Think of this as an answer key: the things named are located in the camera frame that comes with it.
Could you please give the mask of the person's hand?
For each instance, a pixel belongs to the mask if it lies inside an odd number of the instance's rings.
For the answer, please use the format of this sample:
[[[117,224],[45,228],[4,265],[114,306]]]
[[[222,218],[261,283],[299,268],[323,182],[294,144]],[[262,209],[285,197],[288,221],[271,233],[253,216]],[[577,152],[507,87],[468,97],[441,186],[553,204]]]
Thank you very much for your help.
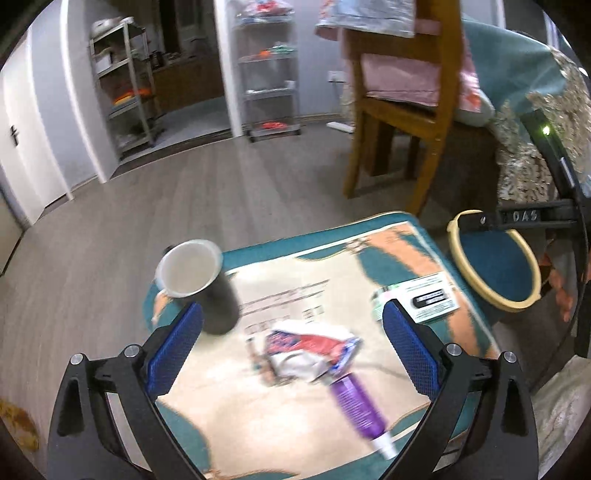
[[[539,259],[539,268],[542,278],[542,294],[551,294],[564,323],[572,320],[578,300],[578,287],[567,286],[566,276],[553,264],[548,253],[544,253]]]

